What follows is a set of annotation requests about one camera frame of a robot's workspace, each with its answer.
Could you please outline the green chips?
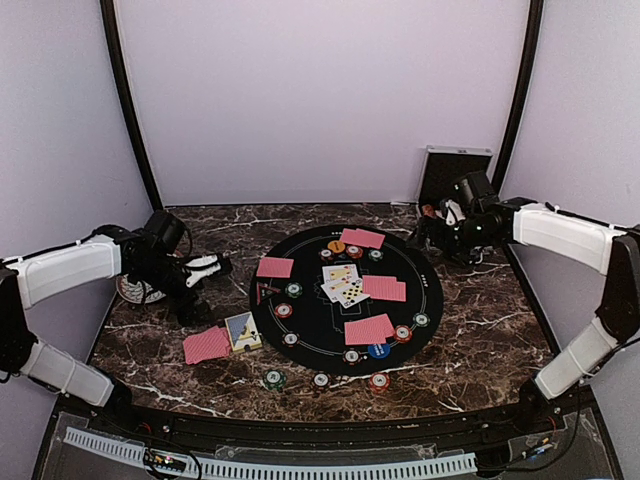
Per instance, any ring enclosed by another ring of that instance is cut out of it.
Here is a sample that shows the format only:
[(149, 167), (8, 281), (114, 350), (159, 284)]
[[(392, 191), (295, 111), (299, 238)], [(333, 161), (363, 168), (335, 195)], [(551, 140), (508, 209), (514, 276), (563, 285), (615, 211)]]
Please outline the green chips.
[(286, 285), (285, 293), (290, 298), (298, 298), (303, 294), (303, 287), (298, 282), (291, 282)]
[(372, 249), (368, 253), (368, 258), (374, 262), (380, 262), (384, 258), (384, 253), (378, 249)]

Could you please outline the red back card deck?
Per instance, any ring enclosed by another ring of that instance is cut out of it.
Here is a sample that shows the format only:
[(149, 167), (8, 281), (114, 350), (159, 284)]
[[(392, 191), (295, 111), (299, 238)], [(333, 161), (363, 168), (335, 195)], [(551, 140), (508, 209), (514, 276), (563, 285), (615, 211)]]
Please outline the red back card deck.
[(185, 362), (195, 365), (207, 360), (226, 358), (231, 353), (227, 331), (220, 327), (190, 335), (183, 341)]

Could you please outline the green chips mat edge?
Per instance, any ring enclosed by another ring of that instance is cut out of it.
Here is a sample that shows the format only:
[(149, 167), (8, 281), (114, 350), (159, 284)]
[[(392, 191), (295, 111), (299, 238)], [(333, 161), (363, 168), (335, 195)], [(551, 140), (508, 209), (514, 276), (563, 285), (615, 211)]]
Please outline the green chips mat edge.
[(418, 327), (427, 327), (430, 324), (430, 318), (426, 313), (416, 313), (413, 321)]

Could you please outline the dealt card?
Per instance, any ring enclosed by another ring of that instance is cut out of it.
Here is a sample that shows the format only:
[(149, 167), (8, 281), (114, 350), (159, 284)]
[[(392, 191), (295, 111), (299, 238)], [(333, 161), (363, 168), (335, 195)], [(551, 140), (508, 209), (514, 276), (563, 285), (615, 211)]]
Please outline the dealt card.
[(364, 240), (362, 234), (358, 230), (349, 229), (349, 228), (343, 229), (340, 236), (340, 241), (350, 245), (362, 246), (366, 244), (366, 241)]
[(263, 257), (256, 271), (257, 277), (284, 278), (290, 277), (294, 260), (290, 258)]
[(344, 325), (344, 341), (349, 346), (384, 344), (394, 333), (395, 327), (387, 314), (347, 322)]

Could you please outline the red 5 chips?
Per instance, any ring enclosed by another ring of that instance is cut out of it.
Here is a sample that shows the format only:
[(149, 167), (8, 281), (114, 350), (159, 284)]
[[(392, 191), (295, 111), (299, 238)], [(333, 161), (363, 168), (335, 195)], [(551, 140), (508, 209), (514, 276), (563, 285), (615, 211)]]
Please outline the red 5 chips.
[(293, 314), (293, 307), (288, 303), (280, 303), (273, 309), (277, 318), (286, 319)]
[(349, 246), (346, 247), (346, 253), (351, 258), (359, 259), (363, 255), (363, 250), (359, 246), (349, 245)]
[(399, 343), (409, 342), (412, 336), (412, 329), (406, 325), (398, 325), (394, 330), (394, 339)]

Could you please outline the orange big blind button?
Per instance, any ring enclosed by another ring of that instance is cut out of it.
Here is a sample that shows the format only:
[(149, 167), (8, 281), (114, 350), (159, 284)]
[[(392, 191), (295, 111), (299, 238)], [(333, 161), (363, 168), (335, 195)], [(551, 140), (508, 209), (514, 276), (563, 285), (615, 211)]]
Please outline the orange big blind button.
[(327, 244), (327, 248), (335, 254), (340, 254), (345, 251), (345, 244), (340, 240), (333, 240)]

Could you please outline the two of hearts card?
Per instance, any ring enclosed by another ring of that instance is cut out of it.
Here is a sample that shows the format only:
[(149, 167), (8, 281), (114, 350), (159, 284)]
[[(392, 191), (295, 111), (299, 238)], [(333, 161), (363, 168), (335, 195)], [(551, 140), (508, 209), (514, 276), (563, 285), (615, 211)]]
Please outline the two of hearts card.
[(340, 279), (350, 279), (357, 275), (355, 264), (330, 265), (322, 268), (325, 283)]

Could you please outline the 100 chips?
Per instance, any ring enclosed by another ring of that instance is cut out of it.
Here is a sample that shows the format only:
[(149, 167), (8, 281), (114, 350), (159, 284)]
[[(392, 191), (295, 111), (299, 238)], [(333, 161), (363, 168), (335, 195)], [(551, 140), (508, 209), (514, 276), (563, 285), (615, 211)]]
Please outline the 100 chips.
[(348, 349), (343, 353), (343, 361), (348, 365), (356, 365), (361, 361), (361, 355), (355, 349)]
[(330, 262), (334, 258), (334, 254), (329, 249), (322, 249), (319, 251), (319, 257), (324, 262)]

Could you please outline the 100 chips mat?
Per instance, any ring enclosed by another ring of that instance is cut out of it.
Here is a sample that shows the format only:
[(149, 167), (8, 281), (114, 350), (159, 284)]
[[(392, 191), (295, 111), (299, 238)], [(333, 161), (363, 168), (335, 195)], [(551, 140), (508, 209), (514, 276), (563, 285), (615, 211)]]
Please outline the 100 chips mat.
[(288, 348), (293, 348), (299, 343), (299, 336), (293, 332), (285, 333), (282, 336), (282, 343)]

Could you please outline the green chip stack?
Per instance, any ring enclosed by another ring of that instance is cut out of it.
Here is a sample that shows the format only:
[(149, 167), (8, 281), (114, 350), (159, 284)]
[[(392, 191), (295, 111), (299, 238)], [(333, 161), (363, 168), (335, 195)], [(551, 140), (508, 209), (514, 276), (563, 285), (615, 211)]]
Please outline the green chip stack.
[(268, 370), (263, 376), (263, 382), (268, 390), (281, 391), (286, 385), (286, 374), (281, 370)]

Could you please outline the red 5 chip stack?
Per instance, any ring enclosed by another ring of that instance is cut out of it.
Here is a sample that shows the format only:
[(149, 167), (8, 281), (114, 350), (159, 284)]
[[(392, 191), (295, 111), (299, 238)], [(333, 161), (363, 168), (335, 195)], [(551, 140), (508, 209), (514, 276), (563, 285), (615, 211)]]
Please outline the red 5 chip stack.
[(377, 372), (370, 376), (368, 385), (373, 393), (381, 394), (389, 389), (391, 379), (387, 373)]

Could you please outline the black orange 100 chip stack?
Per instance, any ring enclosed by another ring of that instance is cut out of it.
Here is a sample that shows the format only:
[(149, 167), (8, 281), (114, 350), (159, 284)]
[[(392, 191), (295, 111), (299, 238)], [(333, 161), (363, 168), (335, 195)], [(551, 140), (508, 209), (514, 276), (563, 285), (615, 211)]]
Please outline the black orange 100 chip stack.
[(331, 378), (324, 372), (316, 373), (312, 378), (312, 387), (316, 390), (325, 390), (329, 387)]

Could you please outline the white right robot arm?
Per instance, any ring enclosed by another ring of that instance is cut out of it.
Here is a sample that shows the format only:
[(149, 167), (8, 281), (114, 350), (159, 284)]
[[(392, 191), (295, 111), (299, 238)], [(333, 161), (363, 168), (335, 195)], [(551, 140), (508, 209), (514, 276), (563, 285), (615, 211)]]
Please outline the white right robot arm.
[(624, 347), (639, 332), (639, 229), (623, 227), (524, 197), (502, 200), (482, 171), (453, 184), (453, 197), (423, 208), (410, 241), (433, 246), (463, 265), (478, 264), (485, 249), (503, 244), (536, 247), (585, 265), (605, 279), (593, 319), (521, 389), (526, 398), (510, 413), (521, 434), (549, 416), (564, 394)]

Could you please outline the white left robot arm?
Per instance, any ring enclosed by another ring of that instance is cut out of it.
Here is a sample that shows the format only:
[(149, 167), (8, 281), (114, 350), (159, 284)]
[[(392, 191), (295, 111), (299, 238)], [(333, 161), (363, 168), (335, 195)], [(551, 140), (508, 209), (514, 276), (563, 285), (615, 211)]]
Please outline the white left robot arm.
[(102, 408), (101, 417), (120, 436), (141, 427), (132, 394), (113, 376), (83, 363), (29, 330), (25, 312), (37, 303), (97, 280), (127, 276), (144, 292), (159, 292), (182, 326), (211, 322), (197, 285), (226, 275), (232, 265), (220, 253), (183, 257), (175, 251), (190, 234), (173, 214), (158, 210), (136, 230), (102, 225), (85, 238), (1, 262), (1, 371), (25, 376), (54, 392)]

